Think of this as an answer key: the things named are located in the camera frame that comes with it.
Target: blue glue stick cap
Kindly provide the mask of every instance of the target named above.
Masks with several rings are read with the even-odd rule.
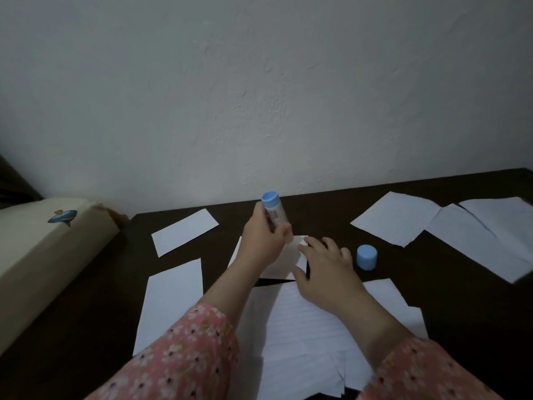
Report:
[[[371,245],[363,244],[357,249],[357,265],[365,271],[376,268],[377,250]]]
[[[261,200],[263,201],[263,206],[266,209],[275,208],[281,203],[281,201],[279,200],[279,195],[276,191],[266,192],[261,197]]]

